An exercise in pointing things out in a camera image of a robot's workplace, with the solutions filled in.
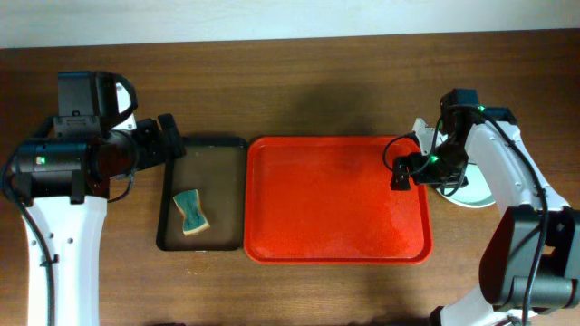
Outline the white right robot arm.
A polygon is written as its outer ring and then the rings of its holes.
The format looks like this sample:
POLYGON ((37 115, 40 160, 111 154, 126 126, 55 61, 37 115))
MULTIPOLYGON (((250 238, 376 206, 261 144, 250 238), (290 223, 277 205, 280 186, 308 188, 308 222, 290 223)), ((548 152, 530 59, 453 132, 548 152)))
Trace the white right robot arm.
POLYGON ((459 190, 469 163, 481 172, 500 221, 481 257, 478 285, 437 307, 431 325, 527 325, 579 304, 579 212, 529 156, 515 117, 501 107, 442 109, 430 149, 385 159, 391 190, 412 185, 459 190))

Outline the green yellow sponge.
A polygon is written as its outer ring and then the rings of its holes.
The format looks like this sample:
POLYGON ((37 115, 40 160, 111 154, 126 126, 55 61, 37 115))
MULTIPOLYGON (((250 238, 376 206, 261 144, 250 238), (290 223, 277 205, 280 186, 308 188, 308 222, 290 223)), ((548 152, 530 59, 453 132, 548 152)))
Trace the green yellow sponge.
POLYGON ((210 228, 197 189, 181 192, 173 197, 173 201, 183 217, 183 235, 193 236, 210 228))

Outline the light green plate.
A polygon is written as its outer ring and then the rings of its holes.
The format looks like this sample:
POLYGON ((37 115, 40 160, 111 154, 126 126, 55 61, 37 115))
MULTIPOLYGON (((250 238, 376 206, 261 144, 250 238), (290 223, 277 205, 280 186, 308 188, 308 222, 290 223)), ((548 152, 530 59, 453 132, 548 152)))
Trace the light green plate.
POLYGON ((496 203, 485 178, 475 163, 468 164, 464 180, 468 181, 466 186, 461 187, 452 196, 444 196, 444 198, 457 206, 466 208, 484 208, 496 203))

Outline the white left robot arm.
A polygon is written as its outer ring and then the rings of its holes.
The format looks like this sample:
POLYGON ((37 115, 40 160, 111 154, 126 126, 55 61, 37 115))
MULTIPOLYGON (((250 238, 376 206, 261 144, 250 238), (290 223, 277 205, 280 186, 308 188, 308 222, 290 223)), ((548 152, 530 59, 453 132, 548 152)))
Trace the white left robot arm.
POLYGON ((3 187, 25 222, 30 325, 97 325, 99 256, 110 187, 184 155, 171 114, 115 129, 97 116, 51 117, 10 157, 3 187))

